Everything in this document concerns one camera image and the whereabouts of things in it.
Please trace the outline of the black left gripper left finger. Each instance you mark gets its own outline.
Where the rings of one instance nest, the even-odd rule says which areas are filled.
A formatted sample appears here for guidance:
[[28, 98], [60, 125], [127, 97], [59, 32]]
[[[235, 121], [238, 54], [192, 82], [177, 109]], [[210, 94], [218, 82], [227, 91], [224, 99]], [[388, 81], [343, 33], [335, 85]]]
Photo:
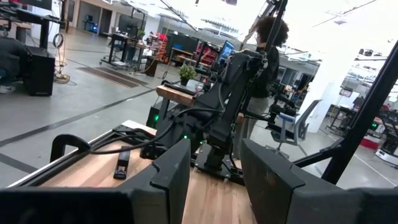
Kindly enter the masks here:
[[127, 195], [119, 206], [119, 222], [180, 224], [189, 179], [190, 140], [182, 139], [119, 186]]

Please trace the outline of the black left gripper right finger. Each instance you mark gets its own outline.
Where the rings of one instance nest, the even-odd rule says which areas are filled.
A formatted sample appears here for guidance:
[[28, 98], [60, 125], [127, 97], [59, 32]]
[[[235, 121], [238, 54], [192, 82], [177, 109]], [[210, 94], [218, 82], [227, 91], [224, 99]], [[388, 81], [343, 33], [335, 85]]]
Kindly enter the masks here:
[[244, 183], [258, 223], [354, 223], [357, 196], [250, 139], [243, 139]]

